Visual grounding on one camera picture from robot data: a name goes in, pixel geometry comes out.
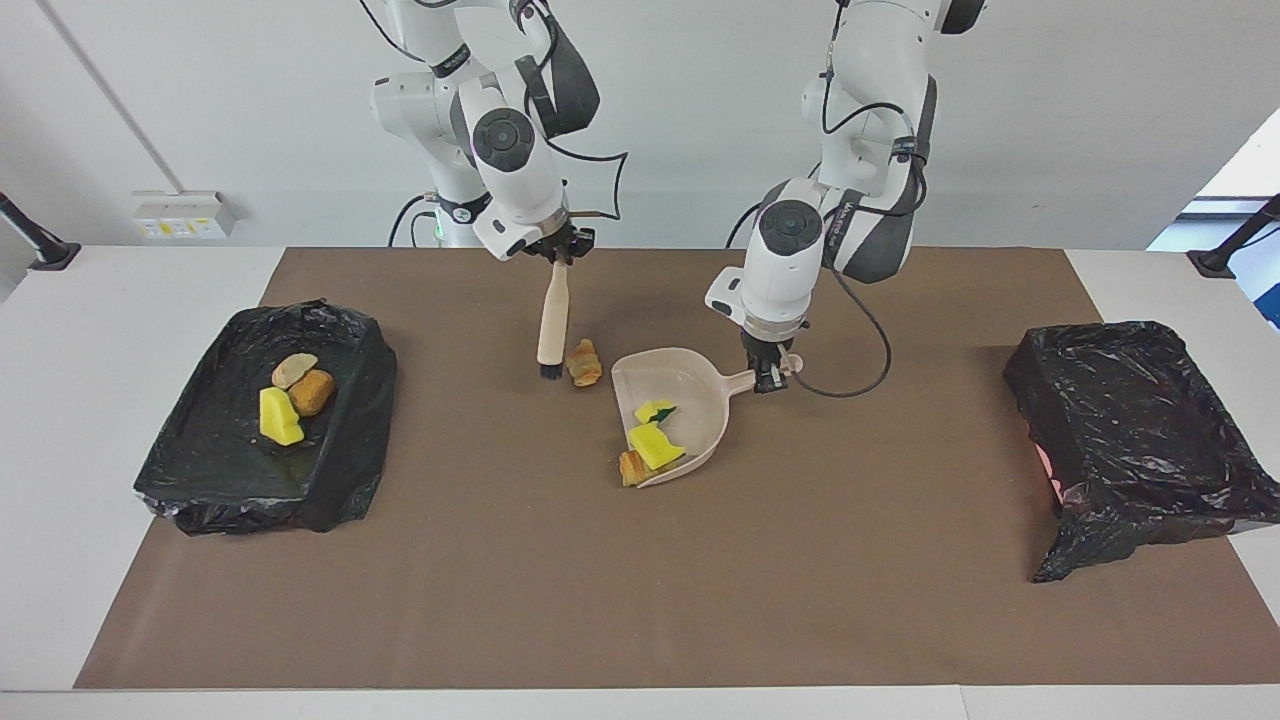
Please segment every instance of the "table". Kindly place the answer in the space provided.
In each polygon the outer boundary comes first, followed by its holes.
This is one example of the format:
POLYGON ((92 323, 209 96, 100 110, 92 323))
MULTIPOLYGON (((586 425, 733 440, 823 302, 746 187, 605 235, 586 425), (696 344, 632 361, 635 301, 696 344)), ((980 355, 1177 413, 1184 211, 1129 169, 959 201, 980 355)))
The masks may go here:
MULTIPOLYGON (((5 459, 5 478, 26 480, 5 482, 10 502, 0 510, 0 543, 6 548, 3 571, 9 578, 0 589, 4 688, 70 687, 150 520, 141 503, 122 497, 116 484, 101 479, 133 477, 188 369, 227 316, 257 302, 279 256, 278 249, 90 247, 70 272, 28 278, 0 306, 0 378, 6 380, 0 388, 0 407, 5 409, 0 416, 0 457, 5 459), (46 377, 60 380, 46 386, 9 380, 46 377), (111 409, 124 400, 134 411, 119 418, 111 409), (73 433, 73 450, 31 451, 47 447, 49 428, 67 423, 67 418, 73 420, 72 429, 76 423, 84 428, 73 433), (67 487, 77 479, 83 487, 67 487), (92 498, 95 509, 86 502, 59 502, 73 491, 92 498), (70 521, 82 532, 68 536, 49 516, 22 510, 32 506, 56 507, 60 521, 70 521)), ((1280 337, 1234 284, 1202 281, 1178 255, 1071 252, 1070 259, 1105 319, 1157 319, 1174 327, 1263 465, 1280 466, 1280 442, 1262 430, 1276 427, 1280 419, 1280 337), (1212 318, 1204 307, 1213 307, 1212 318)), ((1272 614, 1280 607, 1280 574, 1268 568, 1280 557, 1276 530, 1280 528, 1233 538, 1272 614)), ((968 707, 969 717, 1011 717, 1025 715, 1028 708, 1042 712, 1044 698, 1066 697, 1066 702, 1050 705, 1071 707, 1132 703, 1144 712, 1153 712, 1158 707, 1153 700, 1164 698, 1176 715, 1161 716, 1190 717, 1197 708, 1274 707, 1280 688, 211 694, 218 696, 223 708, 252 701, 259 710, 271 706, 276 714, 305 707, 337 714, 349 711, 356 706, 352 703, 376 701, 390 703, 389 712, 396 712, 394 706, 419 716, 429 711, 483 716, 516 708, 563 715, 625 707, 690 716, 707 716, 707 707, 717 707, 726 716, 735 707, 737 715, 754 708, 836 716, 859 707, 872 714, 881 712, 873 708, 896 708, 904 717, 964 717, 968 707)), ((132 716, 159 716, 165 707, 186 702, 187 693, 5 694, 0 696, 0 710, 12 707, 14 716, 106 716, 111 707, 120 707, 119 712, 132 716)))

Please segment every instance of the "sponge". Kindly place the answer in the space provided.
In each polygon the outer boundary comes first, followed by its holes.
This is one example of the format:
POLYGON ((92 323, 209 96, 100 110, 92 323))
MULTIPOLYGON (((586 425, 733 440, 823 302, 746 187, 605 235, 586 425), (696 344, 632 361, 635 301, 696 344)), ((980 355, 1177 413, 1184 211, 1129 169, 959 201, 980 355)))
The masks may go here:
POLYGON ((636 448, 650 470, 657 470, 685 455, 684 447, 671 445, 667 433, 658 428, 658 423, 645 423, 631 428, 627 430, 627 439, 631 441, 631 446, 636 448))
POLYGON ((676 404, 669 400, 650 400, 636 410, 636 420, 641 423, 660 423, 676 411, 676 404))
POLYGON ((293 445, 303 437, 298 414, 289 396, 278 387, 262 388, 257 395, 257 429, 280 445, 293 445))

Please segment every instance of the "brown paper mat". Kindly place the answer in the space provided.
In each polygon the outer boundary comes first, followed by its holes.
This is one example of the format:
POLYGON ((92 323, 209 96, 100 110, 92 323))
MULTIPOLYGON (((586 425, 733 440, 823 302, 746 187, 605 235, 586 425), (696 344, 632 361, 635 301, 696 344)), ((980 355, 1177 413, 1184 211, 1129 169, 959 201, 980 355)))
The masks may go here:
MULTIPOLYGON (((599 250, 572 338, 742 366, 701 296, 740 254, 599 250)), ((1280 682, 1280 632, 1225 539, 1033 585, 1050 491, 1000 370, 1033 325, 1098 315, 1060 251, 911 254, 865 288, 896 363, 849 401, 733 401, 716 457, 618 487, 608 382, 538 378, 544 261, 289 250, 264 304, 376 316, 401 377, 369 518, 186 538, 156 521, 81 688, 580 688, 1280 682)), ((797 343, 852 387, 881 350, 824 278, 797 343)))

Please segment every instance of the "beige dustpan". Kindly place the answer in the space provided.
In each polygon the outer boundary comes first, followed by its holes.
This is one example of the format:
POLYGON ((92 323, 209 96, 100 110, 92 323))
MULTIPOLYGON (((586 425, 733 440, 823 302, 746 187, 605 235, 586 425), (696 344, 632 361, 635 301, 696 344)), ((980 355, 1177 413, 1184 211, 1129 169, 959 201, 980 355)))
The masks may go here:
MULTIPOLYGON (((804 369, 799 355, 787 355, 783 364, 788 373, 804 369)), ((707 462, 728 428, 728 398, 755 384, 751 370, 722 375, 710 360, 684 347, 628 355, 613 364, 612 374, 623 434, 640 424, 635 411, 645 402, 667 400, 677 407, 663 420, 662 430, 686 454, 673 468, 640 484, 643 488, 673 480, 707 462)))

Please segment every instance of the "metal stand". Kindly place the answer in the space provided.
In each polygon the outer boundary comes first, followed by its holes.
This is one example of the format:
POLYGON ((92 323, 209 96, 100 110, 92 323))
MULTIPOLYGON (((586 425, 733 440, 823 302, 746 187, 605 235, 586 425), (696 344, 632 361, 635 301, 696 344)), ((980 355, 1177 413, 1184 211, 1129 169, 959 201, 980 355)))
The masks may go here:
POLYGON ((28 218, 9 197, 0 192, 0 215, 18 231, 27 243, 36 250, 36 261, 28 265, 32 270, 61 270, 79 252, 78 242, 63 242, 54 233, 40 227, 28 218))
POLYGON ((1280 195, 1267 200, 1253 217, 1244 220, 1244 224, 1231 233, 1231 237, 1222 241, 1222 245, 1219 245, 1213 250, 1190 250, 1187 252, 1187 256, 1190 258, 1192 265, 1196 266, 1199 274, 1206 278, 1235 279, 1235 273, 1226 266, 1231 261, 1231 255, 1253 240, 1253 236, 1258 234, 1262 228, 1277 219, 1280 219, 1280 195))

